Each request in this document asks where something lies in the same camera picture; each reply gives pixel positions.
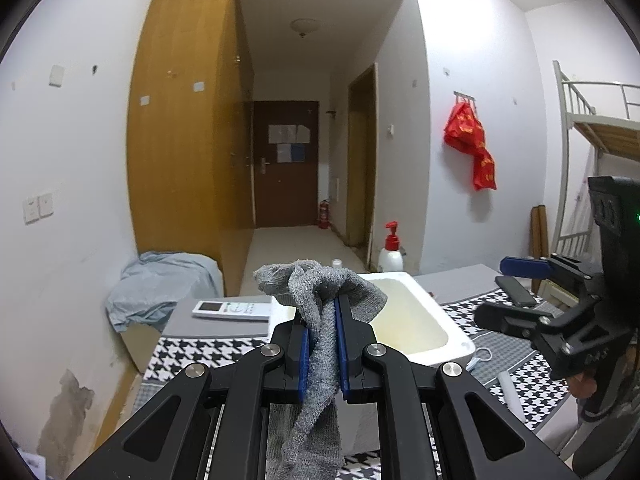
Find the red fire extinguisher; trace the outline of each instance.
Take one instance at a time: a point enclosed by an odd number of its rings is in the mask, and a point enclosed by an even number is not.
[[[329,228],[329,203],[322,200],[318,207],[318,227],[321,229]]]

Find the knitted gray fabric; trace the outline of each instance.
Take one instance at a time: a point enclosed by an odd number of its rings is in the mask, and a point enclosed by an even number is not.
[[[349,269],[312,260],[263,266],[258,288],[295,306],[309,328],[307,389],[302,405],[272,404],[267,439],[267,480],[335,480],[342,465],[335,395],[339,387],[334,298],[346,294],[353,318],[369,322],[386,295]]]

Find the remote control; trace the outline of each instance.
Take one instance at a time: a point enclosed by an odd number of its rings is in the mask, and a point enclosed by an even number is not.
[[[507,293],[514,306],[536,306],[538,304],[529,291],[513,276],[496,276],[495,283]]]
[[[271,305],[269,303],[199,301],[193,309],[193,315],[211,319],[268,321],[271,315]]]

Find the paper notice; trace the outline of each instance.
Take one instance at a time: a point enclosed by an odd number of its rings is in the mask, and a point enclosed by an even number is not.
[[[305,161],[305,145],[304,144],[291,145],[291,161],[292,162]]]
[[[280,124],[269,125],[269,144],[281,144],[286,139],[282,134],[282,126]]]
[[[298,133],[296,142],[299,144],[308,144],[311,142],[311,130],[302,124],[298,125]]]
[[[296,138],[298,136],[297,124],[283,124],[281,128],[282,128],[282,136],[283,136],[282,142],[287,142],[288,144],[292,144],[296,142]]]
[[[291,162],[291,144],[289,142],[282,142],[278,144],[278,163]]]

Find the hand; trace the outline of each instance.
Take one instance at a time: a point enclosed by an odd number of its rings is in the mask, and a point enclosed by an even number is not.
[[[567,378],[566,383],[569,386],[569,393],[571,393],[576,399],[588,399],[598,389],[596,380],[589,372],[569,377]]]

